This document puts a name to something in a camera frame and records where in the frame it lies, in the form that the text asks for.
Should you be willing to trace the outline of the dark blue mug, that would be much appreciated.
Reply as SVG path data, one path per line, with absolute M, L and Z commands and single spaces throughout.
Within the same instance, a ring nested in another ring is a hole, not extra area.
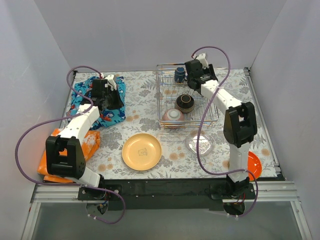
M 186 70 L 184 67 L 179 66 L 174 71 L 174 81 L 177 84 L 182 84 L 186 81 Z

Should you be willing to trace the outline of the clear ribbed glass plate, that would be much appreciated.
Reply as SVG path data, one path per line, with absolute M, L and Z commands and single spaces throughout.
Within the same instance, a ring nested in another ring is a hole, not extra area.
M 195 133 L 190 133 L 184 141 L 186 148 L 194 155 L 197 154 L 197 134 L 197 131 Z M 214 140 L 207 134 L 201 133 L 198 142 L 198 151 L 201 157 L 208 156 L 215 148 Z

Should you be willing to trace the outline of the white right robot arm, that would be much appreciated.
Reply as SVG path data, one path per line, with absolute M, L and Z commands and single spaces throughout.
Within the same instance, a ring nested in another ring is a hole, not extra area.
M 249 149 L 258 132 L 255 106 L 228 93 L 206 59 L 185 62 L 185 70 L 189 88 L 206 97 L 209 104 L 214 104 L 224 114 L 223 135 L 229 144 L 229 171 L 224 173 L 224 194 L 237 199 L 250 184 Z

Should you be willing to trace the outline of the floral patterned bowl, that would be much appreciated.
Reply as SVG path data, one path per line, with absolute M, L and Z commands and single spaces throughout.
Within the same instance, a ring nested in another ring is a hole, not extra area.
M 176 108 L 170 108 L 166 110 L 162 116 L 162 120 L 165 122 L 170 122 L 170 124 L 178 124 L 179 122 L 184 121 L 184 115 L 183 113 L 176 109 Z

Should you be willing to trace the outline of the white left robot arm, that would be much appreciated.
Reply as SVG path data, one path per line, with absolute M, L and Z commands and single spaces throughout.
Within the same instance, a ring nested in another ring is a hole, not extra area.
M 86 167 L 82 143 L 94 122 L 103 116 L 103 111 L 123 107 L 117 77 L 113 74 L 95 77 L 90 90 L 81 97 L 77 116 L 58 135 L 46 139 L 47 173 L 90 186 L 89 194 L 95 200 L 103 199 L 106 187 L 100 183 L 101 175 Z

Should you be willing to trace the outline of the brown rimmed cream bowl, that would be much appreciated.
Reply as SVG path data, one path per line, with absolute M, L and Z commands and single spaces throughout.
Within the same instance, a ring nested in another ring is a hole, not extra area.
M 180 110 L 182 113 L 190 113 L 195 108 L 195 100 L 189 94 L 179 95 L 175 100 L 175 108 Z

